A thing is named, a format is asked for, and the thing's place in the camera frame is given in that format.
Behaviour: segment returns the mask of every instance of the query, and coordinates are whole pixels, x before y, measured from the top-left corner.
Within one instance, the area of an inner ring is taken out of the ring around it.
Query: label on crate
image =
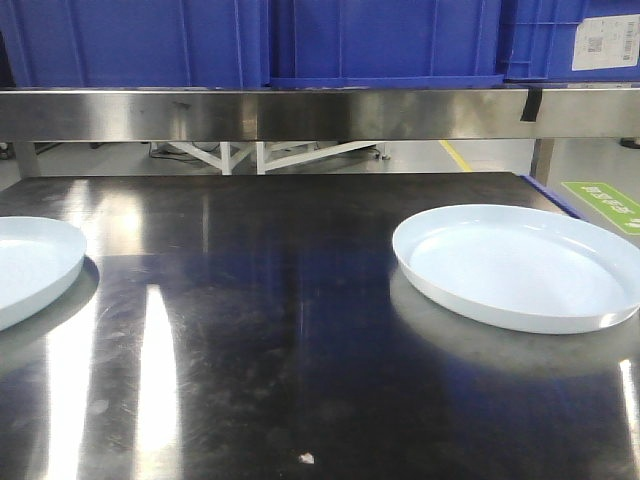
[[[627,235],[640,235],[640,204],[611,185],[602,182],[563,182]]]
[[[573,71],[635,67],[640,57],[640,15],[586,18],[576,32]]]

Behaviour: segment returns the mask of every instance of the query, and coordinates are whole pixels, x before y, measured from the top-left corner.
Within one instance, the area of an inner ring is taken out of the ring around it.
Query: yellow floor line
[[[453,158],[453,160],[458,164],[458,166],[463,172],[473,172],[473,169],[469,166],[469,164],[464,159],[464,157],[460,155],[455,148],[453,148],[453,145],[451,145],[446,140],[440,140],[439,143],[442,146],[442,148],[444,148],[447,151],[447,153],[451,156],[451,158]]]

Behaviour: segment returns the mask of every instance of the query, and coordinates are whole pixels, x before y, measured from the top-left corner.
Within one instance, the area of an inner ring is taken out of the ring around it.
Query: green floor sign
[[[624,233],[640,235],[640,204],[601,182],[563,182],[576,196],[604,215]]]

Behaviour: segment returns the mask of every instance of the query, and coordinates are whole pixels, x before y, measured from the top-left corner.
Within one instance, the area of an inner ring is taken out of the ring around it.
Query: black tape
[[[524,105],[522,111],[521,122],[535,122],[538,120],[538,113],[540,112],[540,105],[542,105],[542,89],[530,88],[527,95],[527,103]]]

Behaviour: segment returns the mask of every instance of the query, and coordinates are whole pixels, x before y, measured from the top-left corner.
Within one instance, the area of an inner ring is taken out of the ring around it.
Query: plate rim
[[[36,291],[32,291],[31,293],[28,293],[27,295],[19,299],[14,299],[7,305],[0,307],[0,331],[31,317],[35,313],[51,304],[60,295],[62,295],[69,288],[69,286],[73,284],[77,276],[80,274],[80,270],[82,269],[88,246],[87,238],[82,230],[63,220],[57,220],[49,217],[22,215],[1,216],[0,228],[2,228],[3,223],[11,222],[27,222],[34,225],[39,224],[39,226],[43,229],[49,229],[54,226],[54,228],[58,229],[58,231],[66,231],[70,236],[72,236],[77,249],[73,249],[72,251],[71,256],[73,261],[70,260],[68,264],[65,264],[63,266],[64,268],[60,269],[60,272],[56,275],[56,280],[49,282],[45,286],[38,288]],[[61,243],[62,242],[58,241],[57,243],[52,242],[51,244],[60,245]],[[53,298],[46,302],[35,302],[35,304],[31,308],[25,308],[24,311],[28,312],[28,315],[26,317],[24,315],[16,315],[15,313],[11,313],[11,309],[17,308],[18,310],[20,310],[21,304],[28,304],[28,302],[30,302],[34,297],[41,295],[44,292],[49,293],[49,295],[47,295],[48,298],[51,296],[53,296]],[[3,312],[7,311],[9,311],[10,314],[7,315],[7,318],[3,318]]]
[[[638,254],[638,260],[640,260],[640,249],[638,249],[635,245],[631,244],[630,242],[628,242],[627,240],[625,240],[624,238],[614,234],[613,232],[610,232],[602,227],[599,227],[597,225],[594,225],[592,223],[586,222],[584,220],[580,220],[580,219],[576,219],[573,217],[570,217],[566,214],[563,213],[556,213],[556,212],[551,212],[548,210],[541,210],[541,209],[537,209],[537,208],[532,208],[532,207],[523,207],[523,206],[516,206],[516,205],[501,205],[501,204],[486,204],[486,203],[477,203],[477,204],[460,204],[460,205],[447,205],[447,206],[442,206],[442,207],[436,207],[436,208],[432,208],[432,209],[427,209],[427,210],[422,210],[420,212],[417,212],[413,215],[410,215],[408,217],[406,217],[402,222],[400,222],[396,228],[393,231],[393,235],[392,235],[392,247],[393,247],[393,251],[394,254],[396,256],[396,259],[398,260],[398,263],[401,267],[401,270],[403,271],[403,273],[405,274],[405,276],[408,278],[409,282],[417,289],[420,291],[420,293],[422,293],[423,295],[425,295],[426,297],[428,297],[429,299],[436,301],[436,303],[440,303],[441,305],[443,305],[445,308],[448,308],[450,310],[453,310],[450,306],[448,305],[444,305],[443,303],[441,303],[440,301],[434,299],[431,295],[427,294],[423,288],[421,288],[420,286],[416,285],[416,283],[414,282],[414,280],[411,278],[411,276],[415,276],[417,277],[420,281],[422,281],[423,283],[427,284],[429,288],[434,288],[436,290],[439,290],[440,292],[442,292],[442,294],[447,295],[451,298],[456,298],[461,300],[462,302],[466,303],[467,305],[471,306],[477,306],[480,307],[482,309],[490,309],[497,312],[501,312],[502,314],[513,314],[513,315],[519,315],[521,317],[528,317],[531,319],[572,319],[572,320],[576,320],[576,321],[586,321],[587,319],[594,319],[595,317],[602,317],[605,315],[609,315],[611,314],[611,312],[589,312],[589,313],[585,313],[585,314],[581,314],[581,315],[570,315],[570,314],[560,314],[560,313],[555,313],[555,314],[543,314],[543,313],[534,313],[531,311],[526,311],[526,310],[515,310],[515,309],[509,309],[509,308],[505,308],[502,306],[495,306],[495,305],[491,305],[488,303],[483,303],[483,302],[479,302],[477,300],[473,300],[470,299],[466,296],[462,296],[458,293],[455,293],[447,288],[443,288],[442,286],[438,285],[437,283],[434,283],[433,281],[429,280],[427,277],[425,277],[424,275],[421,275],[419,273],[417,273],[412,267],[411,265],[405,261],[405,256],[402,255],[399,252],[399,247],[398,247],[398,234],[402,231],[402,227],[406,226],[409,222],[415,221],[417,218],[422,217],[422,216],[427,216],[429,214],[432,214],[435,211],[445,211],[445,210],[482,210],[482,209],[491,209],[491,210],[509,210],[509,211],[520,211],[520,212],[527,212],[528,214],[534,214],[540,217],[548,217],[548,218],[553,218],[555,219],[555,221],[560,221],[560,222],[567,222],[567,223],[574,223],[575,224],[580,224],[581,227],[580,228],[585,228],[585,229],[590,229],[593,232],[597,232],[598,235],[602,235],[603,237],[608,238],[610,241],[613,242],[619,242],[621,245],[625,244],[628,245],[630,247],[635,248],[635,250],[637,251]],[[640,292],[640,281],[637,283],[636,287],[634,288],[635,291]],[[625,305],[625,306],[620,306],[619,308],[616,308],[615,314],[624,314],[627,311],[631,311],[629,315],[626,315],[625,318],[623,319],[619,319],[618,321],[616,321],[615,323],[612,323],[610,325],[606,325],[604,327],[600,327],[600,329],[602,328],[607,328],[609,326],[613,326],[616,325],[618,323],[623,322],[624,320],[626,320],[627,318],[629,318],[630,316],[633,315],[633,313],[638,309],[638,307],[640,307],[640,296],[636,301],[632,301],[630,304]],[[513,330],[520,330],[520,331],[528,331],[528,332],[533,332],[533,330],[522,330],[519,328],[514,328],[514,327],[504,327],[502,323],[491,323],[491,322],[487,322],[484,320],[480,320],[478,318],[474,318],[474,317],[470,317],[476,321],[480,321],[483,323],[489,323],[491,325],[495,325],[495,326],[499,326],[502,328],[511,328]]]

